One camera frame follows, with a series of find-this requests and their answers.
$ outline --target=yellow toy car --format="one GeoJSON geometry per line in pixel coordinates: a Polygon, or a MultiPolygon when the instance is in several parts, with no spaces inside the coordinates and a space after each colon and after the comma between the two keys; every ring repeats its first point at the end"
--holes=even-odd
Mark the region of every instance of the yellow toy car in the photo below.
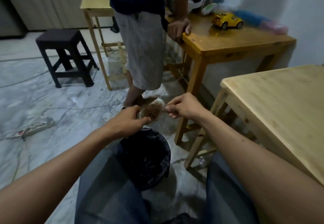
{"type": "Polygon", "coordinates": [[[221,27],[225,30],[227,27],[236,27],[238,29],[243,28],[243,21],[241,18],[236,17],[234,14],[228,13],[221,13],[216,14],[212,20],[214,25],[221,27]]]}

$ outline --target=light wood table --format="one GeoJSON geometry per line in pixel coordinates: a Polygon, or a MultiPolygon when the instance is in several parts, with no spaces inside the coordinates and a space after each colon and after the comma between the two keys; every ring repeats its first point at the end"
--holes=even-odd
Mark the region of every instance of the light wood table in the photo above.
{"type": "Polygon", "coordinates": [[[86,17],[86,21],[87,21],[87,24],[88,24],[88,27],[89,27],[89,31],[90,31],[90,34],[91,34],[93,45],[94,45],[96,53],[98,55],[99,64],[100,64],[102,73],[104,75],[104,78],[105,78],[105,81],[106,81],[106,84],[107,84],[107,88],[108,88],[108,90],[111,90],[111,87],[110,87],[110,84],[109,84],[110,80],[117,80],[117,79],[125,78],[125,74],[126,74],[126,69],[125,69],[126,58],[125,58],[125,55],[124,55],[124,50],[121,48],[121,45],[123,45],[123,43],[120,43],[118,45],[118,43],[105,43],[104,42],[104,38],[103,38],[103,35],[102,35],[102,31],[101,31],[101,28],[100,28],[98,17],[112,17],[112,16],[114,16],[114,9],[110,6],[110,0],[82,0],[80,8],[83,10],[84,15],[86,17]],[[119,52],[120,52],[120,55],[121,55],[121,61],[122,61],[122,66],[123,66],[123,74],[122,75],[115,75],[115,76],[108,76],[107,75],[107,72],[106,72],[104,64],[103,64],[102,57],[100,55],[98,42],[96,40],[95,33],[93,31],[91,17],[94,17],[95,20],[96,20],[96,24],[97,24],[99,34],[100,34],[100,39],[101,39],[101,46],[103,47],[106,56],[108,56],[107,48],[112,47],[112,46],[118,46],[119,47],[119,52]]]}
{"type": "MultiPolygon", "coordinates": [[[[317,65],[225,78],[212,112],[227,106],[259,142],[324,185],[324,67],[317,65]]],[[[208,141],[200,130],[185,161],[188,169],[208,141]]]]}
{"type": "MultiPolygon", "coordinates": [[[[264,57],[257,67],[256,72],[271,69],[273,64],[281,58],[289,45],[296,39],[287,35],[272,35],[259,29],[243,27],[243,29],[222,30],[212,26],[213,16],[199,16],[190,14],[192,33],[189,36],[183,34],[184,43],[181,45],[185,51],[183,62],[183,78],[177,68],[169,65],[172,74],[179,81],[186,92],[197,95],[203,80],[207,65],[240,60],[243,58],[264,57]],[[194,61],[191,78],[188,81],[188,72],[192,60],[194,61]]],[[[197,124],[187,125],[188,120],[180,118],[175,143],[182,141],[184,133],[199,129],[197,124]]]]}

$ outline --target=pink object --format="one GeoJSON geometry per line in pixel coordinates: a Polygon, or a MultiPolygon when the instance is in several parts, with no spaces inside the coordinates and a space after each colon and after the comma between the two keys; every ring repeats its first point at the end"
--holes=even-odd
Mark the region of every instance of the pink object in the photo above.
{"type": "Polygon", "coordinates": [[[280,24],[277,21],[262,21],[260,29],[271,31],[275,35],[286,35],[288,33],[288,26],[280,24]]]}

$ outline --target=hairbrush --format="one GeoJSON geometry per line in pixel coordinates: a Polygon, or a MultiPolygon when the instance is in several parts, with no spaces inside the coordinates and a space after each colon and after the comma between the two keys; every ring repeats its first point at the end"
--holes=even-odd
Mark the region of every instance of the hairbrush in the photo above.
{"type": "Polygon", "coordinates": [[[140,111],[139,117],[149,117],[152,121],[155,121],[157,117],[164,112],[164,107],[165,103],[163,99],[157,98],[140,111]]]}

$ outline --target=jeans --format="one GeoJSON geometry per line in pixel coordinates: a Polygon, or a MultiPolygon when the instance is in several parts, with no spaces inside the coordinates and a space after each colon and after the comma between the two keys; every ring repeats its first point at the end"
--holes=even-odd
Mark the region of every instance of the jeans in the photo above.
{"type": "MultiPolygon", "coordinates": [[[[204,223],[259,223],[249,196],[220,153],[208,168],[204,223]]],[[[102,150],[80,177],[75,224],[150,224],[141,192],[112,150],[102,150]]]]}

